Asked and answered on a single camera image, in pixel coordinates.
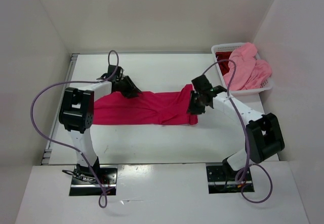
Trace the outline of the magenta t shirt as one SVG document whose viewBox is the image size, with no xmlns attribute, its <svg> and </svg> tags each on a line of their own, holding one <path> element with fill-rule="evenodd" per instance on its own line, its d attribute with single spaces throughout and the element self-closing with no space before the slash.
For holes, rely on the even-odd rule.
<svg viewBox="0 0 324 224">
<path fill-rule="evenodd" d="M 142 92 L 125 98 L 120 92 L 104 96 L 94 104 L 94 125 L 196 125 L 198 116 L 187 112 L 191 84 L 178 92 Z"/>
</svg>

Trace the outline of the light pink t shirt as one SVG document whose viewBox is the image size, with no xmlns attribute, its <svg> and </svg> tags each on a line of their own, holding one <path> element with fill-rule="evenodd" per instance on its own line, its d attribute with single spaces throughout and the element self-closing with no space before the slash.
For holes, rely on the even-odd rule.
<svg viewBox="0 0 324 224">
<path fill-rule="evenodd" d="M 231 91 L 261 88 L 261 84 L 272 75 L 268 62 L 257 59 L 258 50 L 252 43 L 235 49 L 229 59 L 229 72 L 223 76 Z"/>
</svg>

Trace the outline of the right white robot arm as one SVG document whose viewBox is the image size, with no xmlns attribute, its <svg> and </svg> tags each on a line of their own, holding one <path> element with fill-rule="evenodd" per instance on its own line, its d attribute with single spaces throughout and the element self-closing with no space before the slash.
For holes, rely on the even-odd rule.
<svg viewBox="0 0 324 224">
<path fill-rule="evenodd" d="M 276 115 L 252 109 L 221 86 L 190 92 L 188 113 L 201 115 L 207 106 L 238 122 L 244 132 L 244 148 L 222 161 L 222 174 L 226 179 L 242 181 L 249 166 L 260 164 L 285 148 Z"/>
</svg>

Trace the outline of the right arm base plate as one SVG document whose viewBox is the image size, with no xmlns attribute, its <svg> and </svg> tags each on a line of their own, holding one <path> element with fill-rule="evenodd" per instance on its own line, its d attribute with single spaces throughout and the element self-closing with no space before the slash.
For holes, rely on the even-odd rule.
<svg viewBox="0 0 324 224">
<path fill-rule="evenodd" d="M 247 171 L 245 179 L 237 183 L 234 179 L 226 177 L 221 164 L 206 164 L 209 194 L 230 194 L 243 192 L 254 192 L 254 186 L 250 171 Z"/>
</svg>

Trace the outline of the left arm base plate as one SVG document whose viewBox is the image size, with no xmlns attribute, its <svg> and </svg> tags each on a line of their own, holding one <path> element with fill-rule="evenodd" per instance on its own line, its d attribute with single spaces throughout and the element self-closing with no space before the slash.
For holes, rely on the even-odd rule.
<svg viewBox="0 0 324 224">
<path fill-rule="evenodd" d="M 116 195 L 117 165 L 101 165 L 99 180 L 105 188 L 108 196 Z M 100 196 L 102 191 L 96 179 L 90 175 L 77 173 L 76 167 L 73 171 L 62 170 L 63 173 L 72 176 L 70 185 L 70 196 Z"/>
</svg>

